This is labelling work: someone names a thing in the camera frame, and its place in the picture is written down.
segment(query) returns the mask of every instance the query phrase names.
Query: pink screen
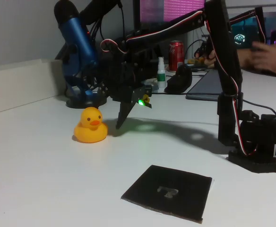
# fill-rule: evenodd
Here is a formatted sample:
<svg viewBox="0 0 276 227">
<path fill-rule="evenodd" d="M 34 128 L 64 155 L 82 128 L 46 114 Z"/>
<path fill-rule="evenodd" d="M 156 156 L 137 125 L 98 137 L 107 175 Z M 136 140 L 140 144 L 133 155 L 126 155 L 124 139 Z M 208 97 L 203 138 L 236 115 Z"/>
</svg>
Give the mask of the pink screen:
<svg viewBox="0 0 276 227">
<path fill-rule="evenodd" d="M 204 0 L 140 0 L 140 21 L 168 22 L 204 7 Z"/>
<path fill-rule="evenodd" d="M 164 21 L 174 20 L 203 7 L 204 0 L 164 0 Z"/>
</svg>

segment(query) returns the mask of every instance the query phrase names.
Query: green led light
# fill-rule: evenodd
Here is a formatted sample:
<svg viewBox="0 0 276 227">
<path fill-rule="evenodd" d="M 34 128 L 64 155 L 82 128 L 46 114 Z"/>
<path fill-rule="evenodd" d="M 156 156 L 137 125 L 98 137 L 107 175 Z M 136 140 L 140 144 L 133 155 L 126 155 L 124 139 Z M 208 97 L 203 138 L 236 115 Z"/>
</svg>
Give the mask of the green led light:
<svg viewBox="0 0 276 227">
<path fill-rule="evenodd" d="M 139 103 L 139 105 L 145 105 L 142 100 L 139 100 L 138 103 Z"/>
</svg>

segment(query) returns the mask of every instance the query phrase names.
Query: computer monitor screen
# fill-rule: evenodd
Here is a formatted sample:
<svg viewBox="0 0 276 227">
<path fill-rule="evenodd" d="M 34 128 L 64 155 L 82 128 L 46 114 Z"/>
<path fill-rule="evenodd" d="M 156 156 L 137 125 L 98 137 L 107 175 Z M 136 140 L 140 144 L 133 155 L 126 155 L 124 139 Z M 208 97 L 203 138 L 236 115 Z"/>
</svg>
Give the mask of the computer monitor screen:
<svg viewBox="0 0 276 227">
<path fill-rule="evenodd" d="M 232 30 L 237 49 L 252 48 L 252 42 L 260 41 L 259 28 L 255 17 L 232 25 Z"/>
<path fill-rule="evenodd" d="M 204 7 L 205 0 L 140 0 L 141 24 L 169 22 Z"/>
</svg>

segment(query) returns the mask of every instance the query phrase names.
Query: black computer mouse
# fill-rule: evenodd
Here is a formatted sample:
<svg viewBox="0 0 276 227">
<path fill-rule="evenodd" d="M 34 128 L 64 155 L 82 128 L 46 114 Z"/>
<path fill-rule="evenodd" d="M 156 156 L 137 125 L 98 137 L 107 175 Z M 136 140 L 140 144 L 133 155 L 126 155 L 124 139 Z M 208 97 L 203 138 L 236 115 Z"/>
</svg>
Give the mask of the black computer mouse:
<svg viewBox="0 0 276 227">
<path fill-rule="evenodd" d="M 171 95 L 178 95 L 185 92 L 192 83 L 191 68 L 188 65 L 178 67 L 176 74 L 167 81 L 167 87 L 164 90 Z"/>
</svg>

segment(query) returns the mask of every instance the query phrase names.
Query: small yellow object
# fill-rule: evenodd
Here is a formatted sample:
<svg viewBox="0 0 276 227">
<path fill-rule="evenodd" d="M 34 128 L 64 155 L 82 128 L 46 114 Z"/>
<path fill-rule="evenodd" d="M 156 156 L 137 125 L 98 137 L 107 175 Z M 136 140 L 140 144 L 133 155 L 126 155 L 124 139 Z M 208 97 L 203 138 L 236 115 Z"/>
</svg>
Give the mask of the small yellow object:
<svg viewBox="0 0 276 227">
<path fill-rule="evenodd" d="M 198 59 L 188 59 L 187 63 L 190 65 L 198 65 L 198 64 L 204 64 L 205 58 L 198 58 Z"/>
<path fill-rule="evenodd" d="M 144 101 L 145 103 L 149 103 L 150 99 L 149 99 L 149 97 L 148 97 L 147 94 L 144 94 L 144 95 L 143 95 L 142 101 Z"/>
<path fill-rule="evenodd" d="M 108 126 L 102 123 L 102 114 L 94 107 L 89 107 L 82 112 L 80 122 L 74 129 L 75 137 L 82 143 L 100 142 L 107 134 Z"/>
</svg>

